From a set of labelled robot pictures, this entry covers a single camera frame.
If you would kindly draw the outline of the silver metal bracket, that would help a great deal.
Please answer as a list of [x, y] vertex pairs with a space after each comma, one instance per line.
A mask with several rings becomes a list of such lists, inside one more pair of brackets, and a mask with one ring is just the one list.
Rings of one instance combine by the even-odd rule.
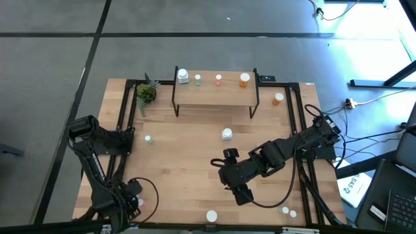
[[320, 230], [304, 227], [282, 227], [281, 234], [320, 234]]

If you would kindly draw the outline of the white box with blue print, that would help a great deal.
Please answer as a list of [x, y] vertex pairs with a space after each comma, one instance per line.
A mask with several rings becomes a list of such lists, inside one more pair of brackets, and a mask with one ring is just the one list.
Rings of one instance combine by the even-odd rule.
[[372, 178], [366, 173], [359, 173], [337, 180], [341, 199], [354, 208], [358, 208], [368, 188]]

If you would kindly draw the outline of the black aluminium table frame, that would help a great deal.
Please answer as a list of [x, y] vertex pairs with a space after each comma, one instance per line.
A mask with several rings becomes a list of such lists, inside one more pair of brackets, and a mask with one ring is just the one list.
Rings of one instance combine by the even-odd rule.
[[[220, 182], [218, 170], [210, 161], [221, 158], [226, 148], [237, 148], [239, 159], [267, 140], [286, 138], [301, 128], [298, 107], [317, 104], [312, 83], [266, 83], [259, 86], [259, 106], [253, 118], [246, 107], [181, 106], [176, 116], [172, 105], [170, 81], [157, 91], [156, 100], [146, 109], [146, 117], [136, 113], [135, 136], [127, 157], [124, 179], [139, 177], [144, 200], [135, 221], [142, 229], [202, 229], [204, 231], [243, 230], [277, 231], [280, 227], [305, 227], [318, 224], [317, 208], [309, 200], [304, 209], [298, 174], [287, 161], [279, 172], [258, 176], [248, 186], [255, 202], [239, 206]], [[272, 104], [275, 93], [284, 100]], [[222, 140], [230, 128], [231, 140]], [[149, 145], [145, 136], [153, 139]], [[281, 214], [278, 209], [296, 211]], [[214, 210], [217, 221], [208, 222], [206, 213]]]

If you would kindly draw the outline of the black keyboard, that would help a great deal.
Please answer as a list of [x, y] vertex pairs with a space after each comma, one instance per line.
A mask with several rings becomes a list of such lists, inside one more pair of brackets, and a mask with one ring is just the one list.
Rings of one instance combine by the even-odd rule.
[[416, 194], [389, 191], [385, 230], [416, 234]]

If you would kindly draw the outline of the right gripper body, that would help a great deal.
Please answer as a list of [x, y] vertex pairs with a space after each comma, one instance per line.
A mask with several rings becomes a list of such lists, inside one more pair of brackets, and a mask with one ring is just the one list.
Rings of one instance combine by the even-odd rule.
[[248, 188], [247, 182], [257, 175], [257, 166], [251, 159], [237, 161], [239, 157], [236, 148], [224, 150], [224, 166], [231, 167], [230, 178], [224, 178], [232, 187], [232, 193], [237, 205], [244, 205], [254, 200], [252, 191]]

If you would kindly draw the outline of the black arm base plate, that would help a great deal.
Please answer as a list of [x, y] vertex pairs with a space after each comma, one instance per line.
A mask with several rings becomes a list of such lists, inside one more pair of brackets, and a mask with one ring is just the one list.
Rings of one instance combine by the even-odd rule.
[[338, 137], [319, 137], [302, 143], [297, 147], [298, 159], [334, 159], [335, 150], [333, 145], [339, 141]]
[[135, 128], [125, 131], [103, 129], [102, 133], [97, 136], [95, 151], [97, 154], [105, 155], [128, 155], [131, 152], [134, 134]]

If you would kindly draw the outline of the wooden shelf black frame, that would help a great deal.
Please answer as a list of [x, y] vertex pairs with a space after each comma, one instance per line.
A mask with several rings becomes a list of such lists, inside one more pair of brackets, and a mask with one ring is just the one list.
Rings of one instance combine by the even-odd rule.
[[[175, 67], [174, 84], [172, 88], [172, 105], [175, 115], [179, 115], [179, 108], [185, 105], [207, 106], [239, 106], [249, 108], [249, 117], [253, 118], [259, 106], [259, 74], [253, 71], [204, 71], [187, 70], [189, 83], [179, 84]], [[240, 75], [248, 73], [250, 81], [246, 88], [239, 86]], [[201, 75], [201, 85], [196, 86], [195, 75]], [[222, 76], [220, 86], [215, 85], [216, 75]]]

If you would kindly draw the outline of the black box white label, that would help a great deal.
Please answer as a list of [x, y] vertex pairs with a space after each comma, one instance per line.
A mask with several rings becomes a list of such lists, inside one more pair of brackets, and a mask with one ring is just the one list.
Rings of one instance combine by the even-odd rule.
[[380, 223], [386, 221], [385, 211], [377, 203], [373, 203], [367, 212], [373, 219]]

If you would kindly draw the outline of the dark grey screen panel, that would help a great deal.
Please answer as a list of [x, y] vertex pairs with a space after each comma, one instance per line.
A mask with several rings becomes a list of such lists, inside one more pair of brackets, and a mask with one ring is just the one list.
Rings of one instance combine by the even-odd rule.
[[416, 102], [398, 144], [395, 160], [399, 165], [416, 173]]

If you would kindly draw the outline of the potted succulent plant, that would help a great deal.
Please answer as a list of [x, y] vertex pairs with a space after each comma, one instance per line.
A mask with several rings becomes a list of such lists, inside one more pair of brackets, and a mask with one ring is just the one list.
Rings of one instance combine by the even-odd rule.
[[136, 104], [143, 118], [146, 117], [145, 108], [150, 103], [155, 101], [157, 97], [157, 89], [161, 85], [160, 82], [150, 79], [146, 73], [144, 74], [144, 76], [145, 76], [144, 83], [140, 83], [136, 88], [136, 91], [137, 91]]

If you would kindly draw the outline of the grey chair foot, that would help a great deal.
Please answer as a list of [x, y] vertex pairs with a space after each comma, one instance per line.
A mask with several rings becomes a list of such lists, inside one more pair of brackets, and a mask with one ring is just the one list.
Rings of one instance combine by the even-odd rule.
[[0, 153], [11, 154], [15, 156], [22, 156], [24, 154], [23, 150], [13, 148], [12, 146], [0, 143]]

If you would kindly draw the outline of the black desk foot bar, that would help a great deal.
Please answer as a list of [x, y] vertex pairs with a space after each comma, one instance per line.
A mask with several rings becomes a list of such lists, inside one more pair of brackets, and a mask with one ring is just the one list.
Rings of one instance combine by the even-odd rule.
[[401, 69], [392, 77], [385, 81], [352, 79], [350, 80], [351, 87], [363, 88], [411, 88], [416, 86], [416, 81], [404, 81], [405, 78], [416, 72], [416, 60]]
[[364, 161], [356, 162], [354, 164], [350, 164], [348, 166], [338, 168], [335, 171], [336, 178], [343, 179], [343, 178], [354, 176], [360, 173], [375, 170], [377, 166], [379, 165], [379, 163], [382, 161], [393, 163], [395, 162], [396, 154], [397, 154], [396, 151], [390, 151], [382, 155], [379, 155], [377, 157], [372, 157]]

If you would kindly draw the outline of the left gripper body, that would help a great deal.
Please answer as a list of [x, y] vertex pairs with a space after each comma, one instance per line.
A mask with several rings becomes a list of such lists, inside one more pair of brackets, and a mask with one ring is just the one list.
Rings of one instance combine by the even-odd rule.
[[131, 221], [141, 214], [139, 195], [142, 186], [137, 179], [130, 179], [127, 183], [119, 182], [111, 187], [116, 202], [116, 218], [111, 218], [114, 233], [121, 232], [131, 225]]

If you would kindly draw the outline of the dark grey side table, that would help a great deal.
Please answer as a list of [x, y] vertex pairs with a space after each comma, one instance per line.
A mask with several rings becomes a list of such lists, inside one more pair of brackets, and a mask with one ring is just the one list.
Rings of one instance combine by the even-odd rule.
[[355, 220], [358, 228], [384, 230], [385, 220], [374, 214], [371, 208], [375, 208], [381, 216], [386, 215], [391, 190], [403, 195], [416, 196], [416, 177], [393, 163], [381, 161], [359, 208]]

